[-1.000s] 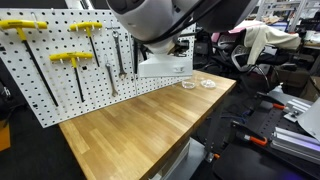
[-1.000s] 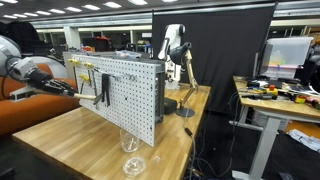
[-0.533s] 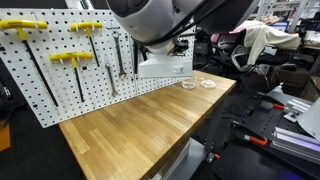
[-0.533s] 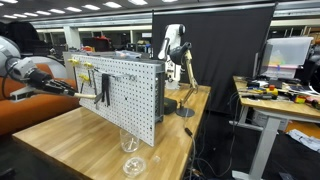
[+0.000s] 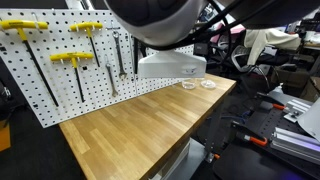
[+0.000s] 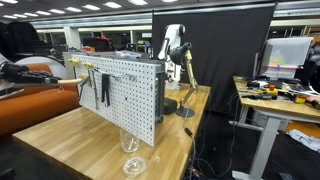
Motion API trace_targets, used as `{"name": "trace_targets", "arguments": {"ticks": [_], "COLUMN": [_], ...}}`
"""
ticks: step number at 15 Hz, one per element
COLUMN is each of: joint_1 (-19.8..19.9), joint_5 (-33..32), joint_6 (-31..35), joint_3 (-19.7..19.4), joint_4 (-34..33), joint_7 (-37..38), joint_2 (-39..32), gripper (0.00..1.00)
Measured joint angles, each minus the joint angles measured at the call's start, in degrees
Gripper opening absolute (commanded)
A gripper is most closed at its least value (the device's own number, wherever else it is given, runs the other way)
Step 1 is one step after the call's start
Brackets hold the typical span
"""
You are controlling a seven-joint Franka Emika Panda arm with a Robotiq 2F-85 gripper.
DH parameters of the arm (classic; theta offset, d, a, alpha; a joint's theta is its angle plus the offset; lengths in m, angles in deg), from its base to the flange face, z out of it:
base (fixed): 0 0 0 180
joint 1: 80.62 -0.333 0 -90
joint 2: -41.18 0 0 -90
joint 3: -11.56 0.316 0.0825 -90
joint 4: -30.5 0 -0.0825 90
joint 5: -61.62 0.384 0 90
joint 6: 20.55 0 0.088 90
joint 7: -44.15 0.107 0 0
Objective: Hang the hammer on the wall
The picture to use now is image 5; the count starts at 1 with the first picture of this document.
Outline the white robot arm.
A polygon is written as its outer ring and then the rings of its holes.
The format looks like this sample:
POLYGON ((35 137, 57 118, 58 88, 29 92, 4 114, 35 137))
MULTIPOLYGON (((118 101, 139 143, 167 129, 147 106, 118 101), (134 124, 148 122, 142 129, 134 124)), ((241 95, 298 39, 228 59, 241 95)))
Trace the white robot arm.
POLYGON ((241 24, 267 29, 303 18, 320 0, 104 0, 117 21, 135 38, 155 50, 187 46, 217 35, 210 28, 227 16, 241 24))

